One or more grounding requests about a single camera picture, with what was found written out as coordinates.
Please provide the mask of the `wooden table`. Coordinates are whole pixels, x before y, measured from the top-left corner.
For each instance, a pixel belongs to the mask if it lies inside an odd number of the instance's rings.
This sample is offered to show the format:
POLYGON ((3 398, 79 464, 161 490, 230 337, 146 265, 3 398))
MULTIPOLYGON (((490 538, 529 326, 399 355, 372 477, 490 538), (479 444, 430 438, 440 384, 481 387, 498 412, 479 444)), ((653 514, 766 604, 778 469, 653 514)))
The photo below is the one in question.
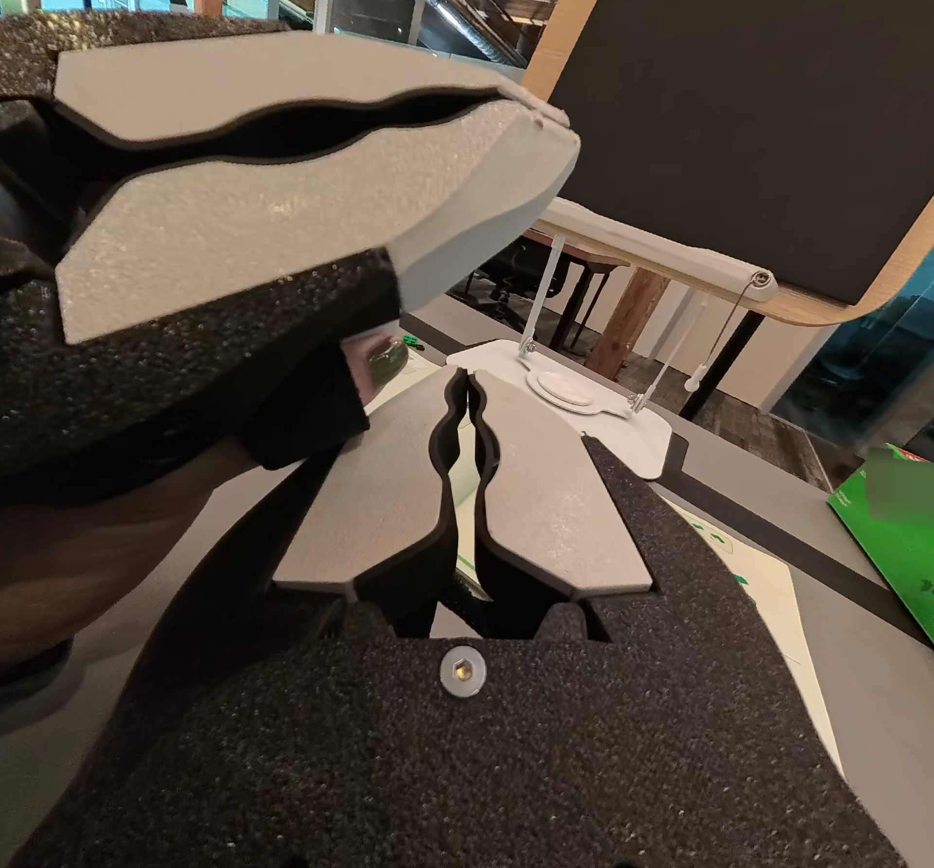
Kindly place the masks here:
POLYGON ((640 258, 634 258, 617 247, 599 243, 582 233, 566 230, 550 221, 538 220, 529 232, 533 239, 541 243, 550 239, 552 244, 556 245, 558 240, 562 240, 559 249, 584 266, 581 278, 552 339, 553 349, 562 345, 590 287, 593 275, 612 271, 615 267, 632 268, 629 282, 586 363, 590 371, 614 381, 637 339, 645 330, 671 279, 656 269, 647 267, 640 258))

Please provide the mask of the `green toy brick box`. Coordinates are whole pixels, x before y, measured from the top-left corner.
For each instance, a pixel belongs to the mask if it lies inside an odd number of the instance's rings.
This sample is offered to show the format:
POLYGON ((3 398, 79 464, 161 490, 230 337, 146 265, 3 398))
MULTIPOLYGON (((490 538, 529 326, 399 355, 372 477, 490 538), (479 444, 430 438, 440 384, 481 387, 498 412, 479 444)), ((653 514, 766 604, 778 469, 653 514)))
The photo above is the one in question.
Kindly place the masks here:
POLYGON ((872 448, 827 502, 932 642, 932 462, 893 444, 872 448))

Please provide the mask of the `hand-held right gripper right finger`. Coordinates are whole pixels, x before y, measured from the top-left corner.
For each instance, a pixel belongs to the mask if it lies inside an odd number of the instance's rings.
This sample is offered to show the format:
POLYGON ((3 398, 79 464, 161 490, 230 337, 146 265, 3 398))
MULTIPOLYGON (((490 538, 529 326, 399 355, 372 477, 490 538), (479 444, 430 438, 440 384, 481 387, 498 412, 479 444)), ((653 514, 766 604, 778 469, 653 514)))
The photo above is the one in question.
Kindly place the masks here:
POLYGON ((469 377, 474 567, 509 626, 552 605, 644 594, 652 576, 580 434, 489 372, 469 377))

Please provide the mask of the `grey desk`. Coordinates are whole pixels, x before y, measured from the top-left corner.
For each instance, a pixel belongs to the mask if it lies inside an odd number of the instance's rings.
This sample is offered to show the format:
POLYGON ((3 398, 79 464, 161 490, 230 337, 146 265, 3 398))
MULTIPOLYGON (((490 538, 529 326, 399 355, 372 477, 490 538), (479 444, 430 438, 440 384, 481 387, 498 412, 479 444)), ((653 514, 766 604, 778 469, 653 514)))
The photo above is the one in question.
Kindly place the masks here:
MULTIPOLYGON (((881 589, 827 493, 664 409, 687 442, 683 473, 881 589)), ((74 641, 53 684, 2 711, 2 866, 76 774, 153 626, 221 534, 289 474, 227 482, 133 592, 74 641)), ((844 774, 910 866, 932 866, 932 649, 792 567, 800 619, 844 774)))

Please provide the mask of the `black office chair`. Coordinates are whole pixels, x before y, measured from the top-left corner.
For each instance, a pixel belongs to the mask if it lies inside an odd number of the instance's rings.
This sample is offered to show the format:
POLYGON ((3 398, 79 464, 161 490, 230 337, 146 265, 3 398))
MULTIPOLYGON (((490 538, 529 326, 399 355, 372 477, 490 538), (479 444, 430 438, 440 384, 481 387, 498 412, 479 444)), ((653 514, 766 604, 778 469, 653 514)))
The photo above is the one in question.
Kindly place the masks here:
POLYGON ((510 306, 510 299, 535 296, 548 255, 543 244, 521 236, 472 270, 465 282, 456 284, 448 295, 502 324, 522 329, 526 319, 510 306), (492 284, 488 300, 471 294, 475 278, 492 284))

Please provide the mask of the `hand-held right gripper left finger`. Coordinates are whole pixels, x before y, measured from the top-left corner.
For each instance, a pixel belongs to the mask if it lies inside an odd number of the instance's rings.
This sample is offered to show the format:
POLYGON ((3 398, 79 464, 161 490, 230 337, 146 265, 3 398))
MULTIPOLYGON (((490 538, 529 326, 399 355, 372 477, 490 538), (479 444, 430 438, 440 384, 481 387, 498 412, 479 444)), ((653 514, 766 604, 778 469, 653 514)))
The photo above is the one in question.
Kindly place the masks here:
POLYGON ((391 624, 439 602, 458 556, 449 474, 468 384, 465 370, 437 368, 373 411, 287 546, 277 586, 372 603, 391 624))

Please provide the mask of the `white desk lamp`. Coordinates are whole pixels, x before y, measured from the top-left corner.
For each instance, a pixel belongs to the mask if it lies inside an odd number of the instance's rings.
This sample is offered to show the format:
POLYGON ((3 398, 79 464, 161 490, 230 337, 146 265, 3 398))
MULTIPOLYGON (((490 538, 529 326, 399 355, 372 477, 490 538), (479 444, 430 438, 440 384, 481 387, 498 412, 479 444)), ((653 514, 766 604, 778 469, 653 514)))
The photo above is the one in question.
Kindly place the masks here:
MULTIPOLYGON (((561 197, 546 208, 538 226, 556 234, 545 266, 548 274, 557 264, 558 247, 578 241, 616 255, 637 269, 670 272, 698 293, 733 297, 735 307, 748 301, 770 301, 779 292, 776 278, 765 267, 675 243, 561 197)), ((628 400, 547 356, 533 338, 545 286, 545 282, 539 286, 519 342, 493 340, 451 354, 448 364, 469 373, 485 371, 517 386, 579 432, 600 440, 637 476, 660 478, 672 437, 668 422, 648 407, 660 377, 634 400, 628 400)))

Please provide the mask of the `person's left hand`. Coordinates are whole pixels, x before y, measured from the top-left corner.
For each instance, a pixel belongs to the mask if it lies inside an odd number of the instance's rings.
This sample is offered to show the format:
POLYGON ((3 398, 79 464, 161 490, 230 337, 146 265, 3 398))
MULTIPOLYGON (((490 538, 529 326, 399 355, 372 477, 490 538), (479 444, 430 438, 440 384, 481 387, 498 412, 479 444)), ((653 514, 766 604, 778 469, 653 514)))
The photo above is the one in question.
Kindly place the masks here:
POLYGON ((2 508, 2 682, 33 675, 48 664, 45 655, 143 582, 217 488, 259 465, 276 470, 366 431, 365 407, 408 360, 394 333, 324 346, 238 436, 153 483, 87 505, 2 508))

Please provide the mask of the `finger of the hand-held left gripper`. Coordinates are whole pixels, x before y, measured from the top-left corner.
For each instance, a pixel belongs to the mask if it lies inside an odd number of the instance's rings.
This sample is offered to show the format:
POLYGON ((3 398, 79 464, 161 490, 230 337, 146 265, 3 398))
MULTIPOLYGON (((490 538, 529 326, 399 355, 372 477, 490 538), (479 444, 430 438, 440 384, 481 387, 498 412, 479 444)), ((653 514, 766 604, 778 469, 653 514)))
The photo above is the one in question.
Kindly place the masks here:
POLYGON ((120 145, 204 137, 288 104, 376 105, 491 94, 563 128, 567 115, 501 71, 347 34, 281 32, 60 55, 53 104, 120 145))
POLYGON ((204 161, 120 185, 55 270, 64 341, 104 337, 371 249, 403 312, 539 219, 579 137, 522 104, 381 128, 317 159, 204 161))

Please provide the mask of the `black panel with wooden rim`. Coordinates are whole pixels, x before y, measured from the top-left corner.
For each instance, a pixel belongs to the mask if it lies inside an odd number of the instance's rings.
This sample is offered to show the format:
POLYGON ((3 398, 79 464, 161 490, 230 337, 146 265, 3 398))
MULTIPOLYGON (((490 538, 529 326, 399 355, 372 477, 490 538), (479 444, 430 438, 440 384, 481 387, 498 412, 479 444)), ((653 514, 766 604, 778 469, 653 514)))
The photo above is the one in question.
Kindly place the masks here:
POLYGON ((580 138, 559 196, 764 267, 855 320, 932 252, 932 0, 558 0, 525 84, 580 138))

